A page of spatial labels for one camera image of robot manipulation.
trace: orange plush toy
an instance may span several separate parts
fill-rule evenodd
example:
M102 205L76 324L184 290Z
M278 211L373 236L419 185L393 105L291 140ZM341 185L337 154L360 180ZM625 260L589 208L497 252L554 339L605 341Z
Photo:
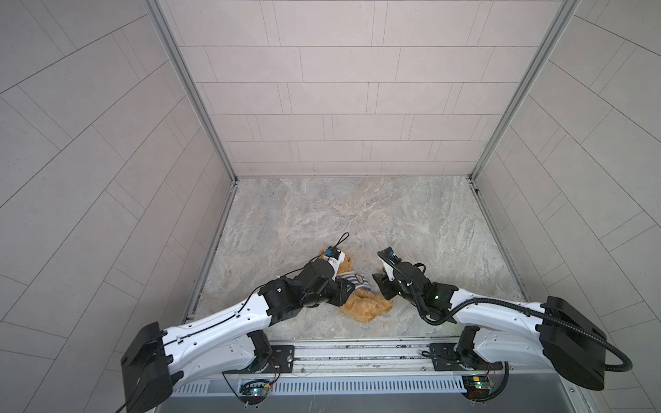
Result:
M340 264L337 276L351 281L356 289L346 303L340 307L340 311L362 323L370 322L376 316L389 313L393 309L393 304L381 294L371 292L367 278L354 272L353 260L346 255L346 251L344 254L344 262Z

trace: metal corner post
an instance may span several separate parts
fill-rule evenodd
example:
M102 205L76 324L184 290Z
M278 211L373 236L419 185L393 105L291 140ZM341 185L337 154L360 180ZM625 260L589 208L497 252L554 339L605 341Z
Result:
M211 118L209 117L209 114L206 112L206 109L202 104L202 99L200 98L200 94L195 87L195 82L190 76L190 72L186 67L184 58L181 56L181 52L176 45L175 38L172 36L170 28L165 21L163 11L161 10L161 6L159 5L158 0L143 1L145 4L145 10L147 11L151 22L156 28L156 33L158 33L161 39L161 43L163 44L163 47L167 52L168 57L170 58L170 62L172 62L172 66L174 67L177 76L184 86L186 94L190 98L190 103L193 105L193 110L200 120L202 128L204 128L207 136L211 139L215 152L218 154L218 156L220 156L225 170L229 174L232 183L235 184L237 181L237 175L234 173L232 165L227 158L227 154L223 150L223 146L220 143L220 138L218 138L218 133L214 128L214 124L211 122Z
M537 51L535 52L535 55L533 56L532 61L528 65L528 69L526 69L523 78L519 82L519 85L516 87L516 90L510 98L510 101L507 103L507 107L500 117L498 124L494 128L491 137L487 141L484 151L482 151L482 154L477 160L473 171L469 175L473 182L477 180L480 173L482 173L482 170L484 169L489 157L493 151L496 150L496 145L498 145L498 142L505 134L507 127L510 125L510 122L514 118L516 111L519 109L519 106L521 106L525 96L528 94L528 91L535 82L535 79L541 71L541 68L544 66L544 63L546 63L546 61L549 59L553 48L569 24L569 20L571 20L572 16L574 15L574 10L579 3L580 0L564 0L560 6L560 9L555 14L555 17L553 18L553 21L551 21L551 25L549 26L546 35L544 35L544 39L542 39Z

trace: robotic arm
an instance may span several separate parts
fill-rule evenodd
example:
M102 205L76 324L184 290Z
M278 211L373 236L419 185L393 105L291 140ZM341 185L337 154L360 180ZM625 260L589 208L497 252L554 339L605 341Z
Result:
M121 359L127 413L146 412L174 389L215 373L262 371L272 355L266 327L295 317L303 307L342 306L353 292L353 283L336 276L344 261L337 248L342 241L328 247L324 258L306 263L294 278L285 274L260 285L230 308L166 330L158 322L143 327ZM484 297L432 283L423 264L403 262L392 248L378 255L385 273L373 278L386 299L400 295L429 324L468 324L453 354L428 353L430 357L450 357L472 369L497 361L553 366L569 381L594 390L603 389L604 370L632 367L599 328L562 299L513 303ZM623 363L606 365L605 350ZM260 402L265 396L251 400Z

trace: marble floor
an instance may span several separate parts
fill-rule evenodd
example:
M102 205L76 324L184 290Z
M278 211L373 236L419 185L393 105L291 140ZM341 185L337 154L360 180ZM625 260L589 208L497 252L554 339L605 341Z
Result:
M342 243L354 270L380 272L378 250L427 265L432 281L520 301L485 219L463 176L246 179L239 187L196 314L244 299L256 286L303 266ZM461 327L430 326L400 297L393 310L360 324L332 305L303 309L266 330L271 340L456 336Z

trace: tiled wall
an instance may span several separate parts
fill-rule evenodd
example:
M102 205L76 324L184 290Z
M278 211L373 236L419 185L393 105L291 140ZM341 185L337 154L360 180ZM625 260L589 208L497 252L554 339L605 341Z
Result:
M560 2L161 0L239 176L467 174Z
M533 298L633 360L602 413L661 410L659 21L658 1L583 0L477 181Z
M229 178L138 0L0 2L0 410L114 412Z

